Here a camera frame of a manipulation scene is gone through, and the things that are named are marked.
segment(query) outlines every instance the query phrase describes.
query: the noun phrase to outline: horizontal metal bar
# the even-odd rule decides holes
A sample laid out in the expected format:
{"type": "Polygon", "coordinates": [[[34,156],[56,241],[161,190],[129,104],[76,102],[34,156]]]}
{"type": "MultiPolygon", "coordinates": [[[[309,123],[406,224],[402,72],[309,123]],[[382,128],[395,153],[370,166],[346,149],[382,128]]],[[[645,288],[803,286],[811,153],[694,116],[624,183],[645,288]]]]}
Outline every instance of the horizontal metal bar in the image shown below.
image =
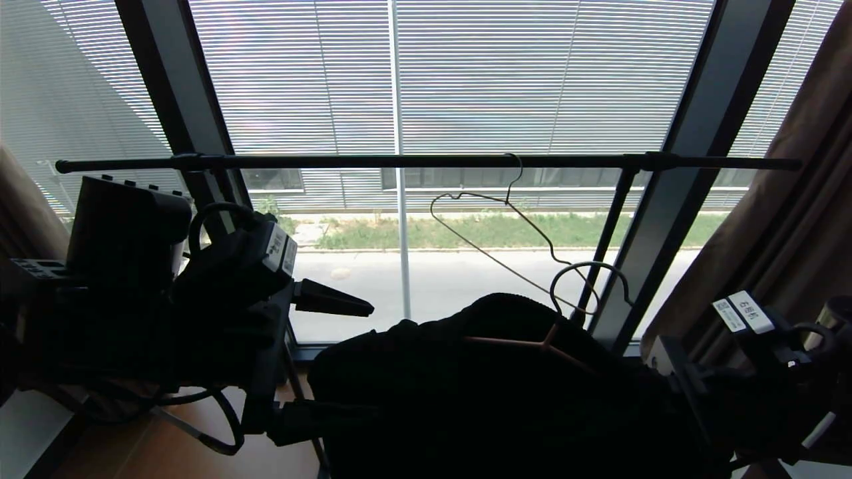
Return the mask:
{"type": "MultiPolygon", "coordinates": [[[[671,168],[741,168],[750,170],[798,170],[797,159],[729,157],[683,157],[671,153],[628,153],[620,155],[519,155],[530,168],[635,168],[661,171],[671,168]]],[[[170,159],[120,159],[109,161],[56,162],[60,173],[72,171],[175,169],[201,171],[230,168],[512,168],[515,155],[508,154],[388,154],[388,155],[299,155],[235,156],[180,154],[170,159]]]]}

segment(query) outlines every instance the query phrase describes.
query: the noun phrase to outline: concrete pavement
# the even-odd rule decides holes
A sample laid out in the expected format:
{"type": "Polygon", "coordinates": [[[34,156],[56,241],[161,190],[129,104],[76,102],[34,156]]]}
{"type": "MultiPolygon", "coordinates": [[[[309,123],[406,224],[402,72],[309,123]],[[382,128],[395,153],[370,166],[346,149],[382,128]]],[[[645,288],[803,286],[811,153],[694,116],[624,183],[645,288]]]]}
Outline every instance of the concrete pavement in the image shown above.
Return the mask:
{"type": "MultiPolygon", "coordinates": [[[[553,275],[563,266],[554,263],[546,251],[500,251],[493,255],[544,288],[550,286],[553,275]]],[[[592,255],[593,251],[557,252],[559,258],[571,262],[588,261],[592,255]]],[[[677,254],[637,330],[637,336],[644,332],[648,322],[697,255],[697,251],[681,251],[677,254]]],[[[607,255],[608,262],[614,258],[615,252],[607,255]]],[[[550,305],[546,293],[516,278],[475,251],[413,251],[409,253],[409,263],[412,319],[417,322],[445,318],[491,292],[512,292],[550,305]]],[[[402,318],[399,253],[305,252],[296,258],[296,277],[319,281],[364,298],[376,307],[376,312],[369,318],[294,311],[293,327],[300,343],[336,342],[371,329],[384,331],[402,318]]],[[[606,278],[607,272],[603,271],[597,281],[598,291],[602,291],[606,278]]],[[[568,301],[577,300],[582,285],[583,281],[576,274],[566,274],[557,287],[557,294],[568,301]]]]}

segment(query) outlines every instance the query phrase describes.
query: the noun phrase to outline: floor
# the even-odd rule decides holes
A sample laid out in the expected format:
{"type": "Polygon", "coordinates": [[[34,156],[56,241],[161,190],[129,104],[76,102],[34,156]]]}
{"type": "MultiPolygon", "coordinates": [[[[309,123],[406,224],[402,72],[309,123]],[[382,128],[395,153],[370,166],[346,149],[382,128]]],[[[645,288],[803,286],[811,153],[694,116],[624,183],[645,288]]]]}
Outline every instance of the floor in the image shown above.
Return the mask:
{"type": "MultiPolygon", "coordinates": [[[[302,385],[307,382],[302,376],[302,385]]],[[[245,394],[225,390],[242,412],[245,394]]],[[[281,401],[293,398],[289,385],[278,391],[281,401]]],[[[230,429],[216,403],[207,399],[169,409],[200,430],[231,442],[230,429]]],[[[237,455],[214,453],[154,416],[121,426],[92,426],[54,474],[56,479],[136,479],[284,477],[314,479],[319,462],[310,442],[276,447],[266,436],[247,436],[237,455]]]]}

